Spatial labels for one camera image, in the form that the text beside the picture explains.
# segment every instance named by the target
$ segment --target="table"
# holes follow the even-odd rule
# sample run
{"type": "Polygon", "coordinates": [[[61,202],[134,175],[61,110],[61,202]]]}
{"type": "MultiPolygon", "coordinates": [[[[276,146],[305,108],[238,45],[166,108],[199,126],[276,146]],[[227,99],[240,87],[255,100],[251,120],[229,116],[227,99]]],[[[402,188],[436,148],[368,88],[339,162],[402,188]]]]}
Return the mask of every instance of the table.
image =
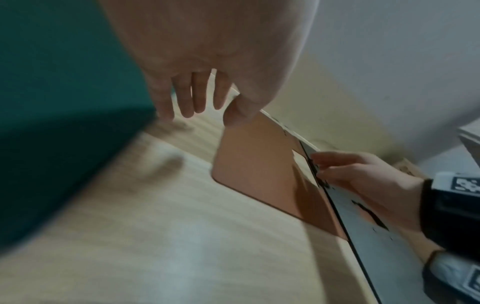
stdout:
{"type": "Polygon", "coordinates": [[[221,115],[148,126],[3,255],[0,303],[376,303],[345,240],[212,180],[221,115]]]}

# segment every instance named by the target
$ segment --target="finger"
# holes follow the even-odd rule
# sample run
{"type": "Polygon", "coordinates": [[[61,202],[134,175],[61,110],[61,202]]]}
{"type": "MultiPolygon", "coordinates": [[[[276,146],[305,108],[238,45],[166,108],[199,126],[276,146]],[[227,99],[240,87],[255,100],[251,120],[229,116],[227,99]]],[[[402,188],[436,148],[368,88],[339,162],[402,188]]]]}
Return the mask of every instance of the finger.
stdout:
{"type": "Polygon", "coordinates": [[[195,113],[205,111],[207,105],[207,85],[212,71],[197,72],[191,75],[191,95],[195,113]]]}
{"type": "Polygon", "coordinates": [[[240,94],[228,105],[223,114],[223,124],[232,127],[246,122],[260,111],[263,104],[255,103],[240,94]]]}
{"type": "Polygon", "coordinates": [[[358,178],[364,172],[364,166],[362,164],[351,164],[346,166],[329,167],[323,171],[319,171],[317,176],[322,179],[326,179],[328,182],[351,182],[358,178]]]}
{"type": "Polygon", "coordinates": [[[171,82],[176,93],[176,100],[180,112],[185,118],[194,115],[194,102],[192,100],[192,75],[190,73],[179,74],[172,77],[171,82]]]}
{"type": "Polygon", "coordinates": [[[215,75],[215,91],[213,92],[213,107],[220,110],[227,99],[227,95],[233,82],[224,72],[217,71],[215,75]]]}
{"type": "Polygon", "coordinates": [[[162,120],[171,121],[175,113],[172,105],[172,81],[170,77],[161,77],[144,73],[148,93],[162,120]]]}
{"type": "Polygon", "coordinates": [[[316,152],[310,155],[310,158],[314,164],[322,167],[362,163],[362,157],[359,154],[343,151],[316,152]]]}

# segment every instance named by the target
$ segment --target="mouse pad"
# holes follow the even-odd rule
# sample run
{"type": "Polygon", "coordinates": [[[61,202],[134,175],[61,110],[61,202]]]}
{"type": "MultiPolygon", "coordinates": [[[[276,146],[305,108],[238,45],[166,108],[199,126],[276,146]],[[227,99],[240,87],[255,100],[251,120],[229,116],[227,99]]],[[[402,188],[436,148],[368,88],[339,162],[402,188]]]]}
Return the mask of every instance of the mouse pad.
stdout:
{"type": "Polygon", "coordinates": [[[222,185],[347,239],[327,195],[305,177],[294,151],[305,157],[296,137],[259,113],[248,124],[225,129],[211,175],[222,185]]]}

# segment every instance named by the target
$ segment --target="person's left hand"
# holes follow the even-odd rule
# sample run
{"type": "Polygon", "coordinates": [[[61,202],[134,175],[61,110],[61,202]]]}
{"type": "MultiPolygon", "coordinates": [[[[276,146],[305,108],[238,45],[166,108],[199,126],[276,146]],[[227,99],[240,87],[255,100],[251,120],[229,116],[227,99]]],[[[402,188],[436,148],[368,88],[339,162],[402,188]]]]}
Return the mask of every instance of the person's left hand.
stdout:
{"type": "Polygon", "coordinates": [[[160,118],[172,120],[171,87],[181,114],[213,105],[232,85],[240,95],[225,110],[226,126],[252,118],[290,75],[319,0],[99,0],[114,31],[141,68],[160,118]]]}

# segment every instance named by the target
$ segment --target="wood grain surface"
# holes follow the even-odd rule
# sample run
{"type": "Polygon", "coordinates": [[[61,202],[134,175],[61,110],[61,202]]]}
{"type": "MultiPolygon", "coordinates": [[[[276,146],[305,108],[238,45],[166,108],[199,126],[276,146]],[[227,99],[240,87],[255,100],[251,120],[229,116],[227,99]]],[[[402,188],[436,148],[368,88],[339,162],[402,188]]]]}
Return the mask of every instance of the wood grain surface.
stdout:
{"type": "Polygon", "coordinates": [[[217,123],[139,134],[1,256],[0,303],[376,303],[346,241],[212,180],[217,123]]]}

